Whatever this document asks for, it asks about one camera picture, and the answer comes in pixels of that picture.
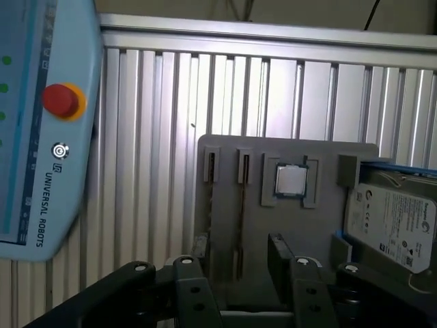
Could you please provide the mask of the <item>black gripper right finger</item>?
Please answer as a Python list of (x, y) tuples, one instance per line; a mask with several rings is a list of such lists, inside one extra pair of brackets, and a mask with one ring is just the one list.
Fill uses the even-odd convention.
[(369, 267), (345, 262), (326, 277), (268, 235), (268, 271), (295, 327), (435, 327), (436, 295), (406, 287)]

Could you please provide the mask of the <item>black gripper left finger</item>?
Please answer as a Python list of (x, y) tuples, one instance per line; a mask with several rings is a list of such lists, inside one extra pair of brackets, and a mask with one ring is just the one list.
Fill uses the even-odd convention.
[(163, 268), (125, 264), (32, 322), (33, 327), (222, 327), (219, 307), (203, 269), (208, 237)]

